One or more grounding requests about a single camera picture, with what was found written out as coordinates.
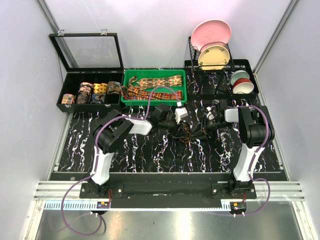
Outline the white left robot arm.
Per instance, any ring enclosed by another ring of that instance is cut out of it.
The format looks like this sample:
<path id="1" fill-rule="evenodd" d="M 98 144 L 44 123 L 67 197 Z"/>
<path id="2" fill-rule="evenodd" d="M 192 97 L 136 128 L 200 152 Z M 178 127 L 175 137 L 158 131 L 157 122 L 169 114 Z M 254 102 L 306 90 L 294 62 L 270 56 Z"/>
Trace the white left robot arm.
<path id="1" fill-rule="evenodd" d="M 180 126 L 181 121 L 165 104 L 160 104 L 144 118 L 128 116 L 116 109 L 110 111 L 92 134 L 94 162 L 88 180 L 90 192 L 97 198 L 108 193 L 106 183 L 110 179 L 112 158 L 128 135 L 147 136 L 156 129 L 167 130 L 173 135 Z"/>

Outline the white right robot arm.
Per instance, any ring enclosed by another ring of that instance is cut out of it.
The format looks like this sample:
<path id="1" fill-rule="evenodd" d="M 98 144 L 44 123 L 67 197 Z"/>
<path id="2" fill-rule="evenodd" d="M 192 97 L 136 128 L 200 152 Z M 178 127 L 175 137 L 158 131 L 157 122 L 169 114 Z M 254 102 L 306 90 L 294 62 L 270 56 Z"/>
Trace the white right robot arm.
<path id="1" fill-rule="evenodd" d="M 258 159 L 269 142 L 275 137 L 275 130 L 266 106 L 239 106 L 232 108 L 225 102 L 206 109 L 200 122 L 191 132 L 192 139 L 206 140 L 213 137 L 218 129 L 238 124 L 242 143 L 238 162 L 227 184 L 220 190 L 231 198 L 241 198 L 254 189 L 254 169 Z"/>

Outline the black key pattern tie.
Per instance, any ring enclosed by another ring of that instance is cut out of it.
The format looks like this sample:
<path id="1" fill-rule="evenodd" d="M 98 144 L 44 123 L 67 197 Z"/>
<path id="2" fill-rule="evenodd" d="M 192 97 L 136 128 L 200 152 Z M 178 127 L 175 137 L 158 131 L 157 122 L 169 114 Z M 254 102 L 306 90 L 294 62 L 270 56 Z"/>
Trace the black key pattern tie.
<path id="1" fill-rule="evenodd" d="M 192 140 L 192 130 L 190 127 L 190 124 L 187 122 L 184 122 L 181 125 L 181 136 L 178 138 L 183 143 L 189 143 Z"/>

